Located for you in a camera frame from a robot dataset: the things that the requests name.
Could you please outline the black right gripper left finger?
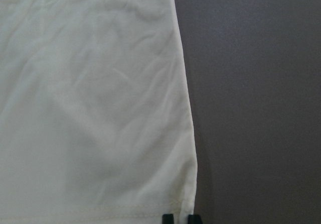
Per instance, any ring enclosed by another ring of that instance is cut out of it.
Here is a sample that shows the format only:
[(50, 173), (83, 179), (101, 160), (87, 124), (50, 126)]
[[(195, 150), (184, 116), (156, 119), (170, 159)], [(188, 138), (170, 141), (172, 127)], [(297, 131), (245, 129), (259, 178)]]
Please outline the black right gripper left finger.
[(173, 213), (167, 213), (162, 215), (162, 224), (174, 224), (175, 218)]

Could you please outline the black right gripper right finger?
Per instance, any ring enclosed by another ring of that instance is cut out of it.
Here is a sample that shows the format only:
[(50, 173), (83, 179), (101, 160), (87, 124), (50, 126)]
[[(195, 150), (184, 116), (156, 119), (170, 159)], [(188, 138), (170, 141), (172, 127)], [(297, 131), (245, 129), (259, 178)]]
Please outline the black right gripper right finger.
[(187, 224), (203, 224), (203, 221), (199, 214), (190, 214), (188, 215)]

